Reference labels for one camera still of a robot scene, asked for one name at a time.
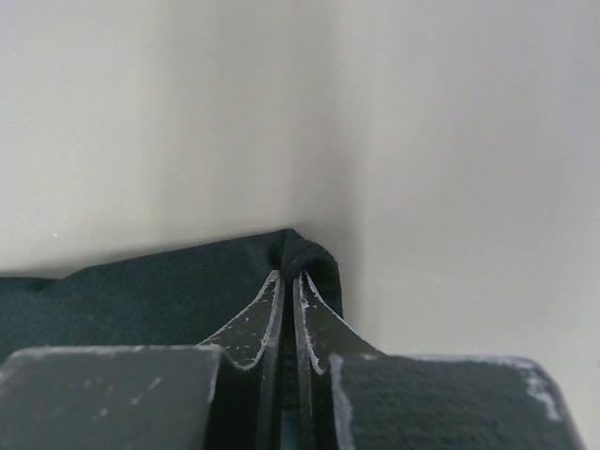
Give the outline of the black t shirt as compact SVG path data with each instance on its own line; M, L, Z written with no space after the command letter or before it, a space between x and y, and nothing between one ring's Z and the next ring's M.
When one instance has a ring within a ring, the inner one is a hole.
M212 336L278 272L285 286L280 360L289 350L293 283L307 272L341 309L338 265L286 229L84 268L60 279L1 280L1 368L36 347L194 346Z

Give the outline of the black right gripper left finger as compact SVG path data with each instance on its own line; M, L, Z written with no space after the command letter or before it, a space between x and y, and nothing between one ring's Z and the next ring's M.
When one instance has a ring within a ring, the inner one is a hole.
M277 449L278 272L194 346L36 347L1 368L5 449Z

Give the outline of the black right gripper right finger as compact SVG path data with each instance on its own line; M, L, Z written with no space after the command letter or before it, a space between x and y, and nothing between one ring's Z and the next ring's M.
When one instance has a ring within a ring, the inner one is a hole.
M557 384L514 356L388 355L293 283L303 449L579 449Z

